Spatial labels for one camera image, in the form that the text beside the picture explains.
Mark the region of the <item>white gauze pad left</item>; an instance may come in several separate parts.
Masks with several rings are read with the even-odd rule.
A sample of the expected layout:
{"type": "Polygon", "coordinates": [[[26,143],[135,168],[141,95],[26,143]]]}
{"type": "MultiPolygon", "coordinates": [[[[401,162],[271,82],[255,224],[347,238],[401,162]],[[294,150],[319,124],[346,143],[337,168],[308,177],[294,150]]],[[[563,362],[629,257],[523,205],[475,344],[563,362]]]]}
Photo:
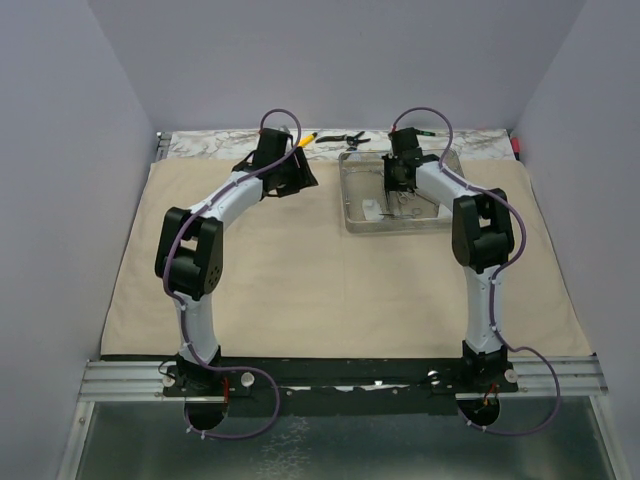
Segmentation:
{"type": "Polygon", "coordinates": [[[365,199],[362,201],[363,216],[368,222],[378,222],[383,218],[380,204],[375,199],[365,199]]]}

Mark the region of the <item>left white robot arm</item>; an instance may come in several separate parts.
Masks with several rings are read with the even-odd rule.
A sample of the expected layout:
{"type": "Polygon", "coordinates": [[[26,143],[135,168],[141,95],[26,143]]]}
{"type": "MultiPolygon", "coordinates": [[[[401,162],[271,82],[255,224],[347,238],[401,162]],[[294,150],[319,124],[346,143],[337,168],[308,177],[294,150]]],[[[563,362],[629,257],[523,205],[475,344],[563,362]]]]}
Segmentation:
{"type": "Polygon", "coordinates": [[[202,201],[166,212],[154,269],[179,319],[182,345],[172,374],[177,384],[210,394],[225,370],[212,307],[223,272],[225,230],[271,193],[282,198],[317,185],[303,148],[295,148],[285,160],[255,150],[202,201]]]}

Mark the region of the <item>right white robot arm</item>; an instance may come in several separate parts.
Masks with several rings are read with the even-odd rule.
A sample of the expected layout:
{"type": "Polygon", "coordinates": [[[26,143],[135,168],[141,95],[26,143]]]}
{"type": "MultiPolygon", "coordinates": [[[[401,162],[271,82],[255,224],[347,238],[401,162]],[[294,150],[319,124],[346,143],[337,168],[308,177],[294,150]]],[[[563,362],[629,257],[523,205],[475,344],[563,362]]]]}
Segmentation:
{"type": "Polygon", "coordinates": [[[468,301],[459,378],[467,389],[481,391],[508,368],[497,305],[501,268],[515,246],[506,194],[469,182],[434,155],[387,154],[383,165],[386,191],[422,194],[452,214],[452,251],[465,273],[468,301]]]}

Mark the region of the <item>red marker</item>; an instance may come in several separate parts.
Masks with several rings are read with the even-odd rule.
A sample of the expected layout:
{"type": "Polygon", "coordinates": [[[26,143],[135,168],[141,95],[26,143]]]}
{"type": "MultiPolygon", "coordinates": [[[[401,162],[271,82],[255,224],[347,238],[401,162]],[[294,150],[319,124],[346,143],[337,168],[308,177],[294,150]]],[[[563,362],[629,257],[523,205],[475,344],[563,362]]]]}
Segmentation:
{"type": "Polygon", "coordinates": [[[516,137],[510,138],[511,147],[513,150],[514,157],[519,160],[520,159],[520,145],[519,140],[516,137]]]}

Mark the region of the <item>black handled pliers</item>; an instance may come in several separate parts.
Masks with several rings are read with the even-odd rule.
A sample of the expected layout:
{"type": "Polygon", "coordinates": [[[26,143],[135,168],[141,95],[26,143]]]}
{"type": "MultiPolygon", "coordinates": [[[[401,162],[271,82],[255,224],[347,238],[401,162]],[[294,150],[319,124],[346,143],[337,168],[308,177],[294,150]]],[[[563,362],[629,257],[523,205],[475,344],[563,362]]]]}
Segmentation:
{"type": "Polygon", "coordinates": [[[371,141],[370,138],[364,138],[364,131],[360,131],[357,134],[353,135],[325,135],[322,137],[318,137],[315,142],[317,144],[321,143],[345,143],[348,146],[348,151],[355,151],[358,149],[360,145],[366,144],[371,141]]]}

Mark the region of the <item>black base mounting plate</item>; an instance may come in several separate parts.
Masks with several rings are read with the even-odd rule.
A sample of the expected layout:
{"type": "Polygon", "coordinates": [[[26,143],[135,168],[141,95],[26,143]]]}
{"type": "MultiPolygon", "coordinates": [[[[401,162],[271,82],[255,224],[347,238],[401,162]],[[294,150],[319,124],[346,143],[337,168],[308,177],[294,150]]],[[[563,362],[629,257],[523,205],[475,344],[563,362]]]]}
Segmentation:
{"type": "Polygon", "coordinates": [[[189,367],[165,355],[105,355],[122,367],[145,367],[159,397],[191,411],[242,418],[426,413],[453,415],[456,397],[494,400],[518,389],[512,363],[477,376],[459,359],[312,359],[226,357],[225,372],[189,367]]]}

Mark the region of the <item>wire mesh instrument tray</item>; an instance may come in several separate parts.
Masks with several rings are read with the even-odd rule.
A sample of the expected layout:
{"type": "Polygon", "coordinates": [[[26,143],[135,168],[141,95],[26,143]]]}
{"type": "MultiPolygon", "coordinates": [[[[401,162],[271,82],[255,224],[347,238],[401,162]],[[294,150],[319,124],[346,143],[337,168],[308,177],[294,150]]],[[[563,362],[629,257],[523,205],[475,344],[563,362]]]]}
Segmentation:
{"type": "MultiPolygon", "coordinates": [[[[398,203],[396,210],[387,207],[384,189],[384,155],[391,152],[382,150],[346,151],[339,156],[339,173],[342,194],[342,205],[345,226],[352,234],[378,233],[408,233],[431,228],[446,228],[451,223],[452,214],[440,206],[432,197],[418,191],[416,198],[407,205],[398,203]],[[378,222],[365,220],[362,211],[362,201],[375,199],[381,206],[382,212],[411,212],[421,209],[422,215],[414,220],[391,220],[382,218],[378,222]]],[[[445,165],[458,175],[463,174],[457,153],[453,150],[425,150],[423,155],[415,160],[416,168],[422,160],[437,164],[443,159],[445,165]]]]}

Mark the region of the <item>steel hemostat lower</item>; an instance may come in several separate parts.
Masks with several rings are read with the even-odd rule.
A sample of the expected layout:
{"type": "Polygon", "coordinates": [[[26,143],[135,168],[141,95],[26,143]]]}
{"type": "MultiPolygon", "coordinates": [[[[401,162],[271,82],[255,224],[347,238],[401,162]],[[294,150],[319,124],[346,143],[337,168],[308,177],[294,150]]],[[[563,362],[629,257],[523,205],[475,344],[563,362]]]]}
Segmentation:
{"type": "Polygon", "coordinates": [[[422,210],[421,209],[413,209],[411,212],[400,212],[400,213],[394,213],[394,212],[385,212],[385,213],[380,213],[380,216],[382,218],[385,219],[391,219],[391,220],[414,220],[414,219],[418,219],[420,216],[422,215],[422,210]]]}

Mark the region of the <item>yellow black marker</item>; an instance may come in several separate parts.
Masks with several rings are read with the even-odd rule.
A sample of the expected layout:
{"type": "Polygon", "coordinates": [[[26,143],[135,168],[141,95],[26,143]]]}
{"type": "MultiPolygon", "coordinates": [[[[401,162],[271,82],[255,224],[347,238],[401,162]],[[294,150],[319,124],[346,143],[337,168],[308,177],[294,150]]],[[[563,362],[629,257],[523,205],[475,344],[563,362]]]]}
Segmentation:
{"type": "Polygon", "coordinates": [[[307,145],[311,144],[318,136],[317,132],[313,132],[310,135],[304,137],[298,144],[300,148],[304,148],[307,145]]]}

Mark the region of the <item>steel forceps clamp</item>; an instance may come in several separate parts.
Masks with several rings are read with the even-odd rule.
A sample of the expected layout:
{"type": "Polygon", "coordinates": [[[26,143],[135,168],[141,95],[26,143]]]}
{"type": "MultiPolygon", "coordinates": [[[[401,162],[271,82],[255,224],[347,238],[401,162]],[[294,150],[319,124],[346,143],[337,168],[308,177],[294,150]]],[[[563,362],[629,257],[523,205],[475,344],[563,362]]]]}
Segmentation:
{"type": "Polygon", "coordinates": [[[413,201],[416,198],[416,195],[412,191],[399,191],[397,193],[397,201],[400,205],[407,205],[409,202],[413,201]]]}

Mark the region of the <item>aluminium extrusion rail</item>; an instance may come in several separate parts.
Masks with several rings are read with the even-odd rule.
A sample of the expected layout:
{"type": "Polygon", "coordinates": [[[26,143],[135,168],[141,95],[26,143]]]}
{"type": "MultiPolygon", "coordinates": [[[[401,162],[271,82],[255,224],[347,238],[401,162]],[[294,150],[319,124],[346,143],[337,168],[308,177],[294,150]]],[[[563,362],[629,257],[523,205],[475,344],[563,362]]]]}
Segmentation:
{"type": "MultiPolygon", "coordinates": [[[[551,357],[564,397],[602,396],[609,392],[595,356],[551,357]]],[[[555,384],[547,367],[533,357],[513,361],[518,390],[501,389],[501,398],[551,398],[555,384]]],[[[164,384],[157,361],[95,361],[85,366],[79,399],[84,402],[163,401],[164,384]]]]}

